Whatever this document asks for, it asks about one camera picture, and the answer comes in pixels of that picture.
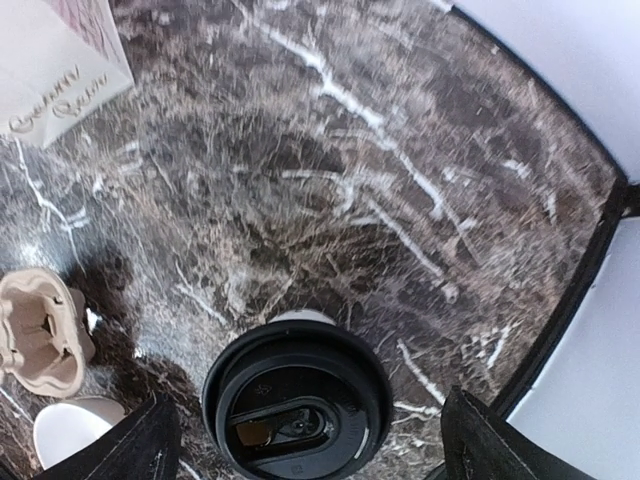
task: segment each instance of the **white mug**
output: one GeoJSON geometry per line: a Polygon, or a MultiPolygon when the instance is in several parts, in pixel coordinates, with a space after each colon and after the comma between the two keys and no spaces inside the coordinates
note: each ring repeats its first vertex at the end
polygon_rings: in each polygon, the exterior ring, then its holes
{"type": "Polygon", "coordinates": [[[33,425],[33,442],[46,470],[91,445],[125,417],[118,402],[83,397],[49,405],[33,425]]]}

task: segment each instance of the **white paper bag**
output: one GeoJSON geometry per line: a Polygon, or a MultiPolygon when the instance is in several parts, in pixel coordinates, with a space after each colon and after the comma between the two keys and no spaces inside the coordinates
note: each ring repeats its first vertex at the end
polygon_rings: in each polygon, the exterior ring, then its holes
{"type": "Polygon", "coordinates": [[[107,0],[0,0],[0,133],[46,147],[132,85],[107,0]]]}

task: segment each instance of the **dark marble surface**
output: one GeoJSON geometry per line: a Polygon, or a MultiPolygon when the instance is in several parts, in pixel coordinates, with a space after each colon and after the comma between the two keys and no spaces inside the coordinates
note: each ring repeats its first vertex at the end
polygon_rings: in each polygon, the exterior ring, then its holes
{"type": "MultiPolygon", "coordinates": [[[[396,419],[365,478],[442,458],[454,384],[491,400],[567,286],[614,178],[543,88],[423,0],[123,0],[137,86],[46,152],[0,139],[0,271],[82,290],[83,394],[178,402],[180,478],[233,474],[198,393],[241,332],[317,308],[380,355],[396,419]]],[[[0,454],[38,470],[52,399],[9,379],[0,454]]]]}

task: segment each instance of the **black plastic lid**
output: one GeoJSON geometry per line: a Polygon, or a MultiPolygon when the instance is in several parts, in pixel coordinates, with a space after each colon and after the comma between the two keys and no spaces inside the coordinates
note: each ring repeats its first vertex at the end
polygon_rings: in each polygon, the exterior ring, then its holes
{"type": "Polygon", "coordinates": [[[214,442],[246,477],[337,480],[378,451],[393,402],[364,342],[332,325],[287,320],[225,349],[202,407],[214,442]]]}

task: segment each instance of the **white cup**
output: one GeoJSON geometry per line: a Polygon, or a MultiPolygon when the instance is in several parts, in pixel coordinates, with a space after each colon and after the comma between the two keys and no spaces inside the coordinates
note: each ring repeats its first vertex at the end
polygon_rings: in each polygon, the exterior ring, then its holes
{"type": "Polygon", "coordinates": [[[268,320],[267,323],[282,322],[284,320],[311,320],[314,322],[328,323],[329,325],[336,325],[335,320],[327,317],[324,313],[320,313],[317,310],[311,310],[310,308],[300,308],[298,310],[288,310],[280,315],[268,320]]]}
{"type": "Polygon", "coordinates": [[[46,470],[91,445],[125,417],[118,402],[84,397],[49,405],[33,425],[33,442],[46,470]]]}

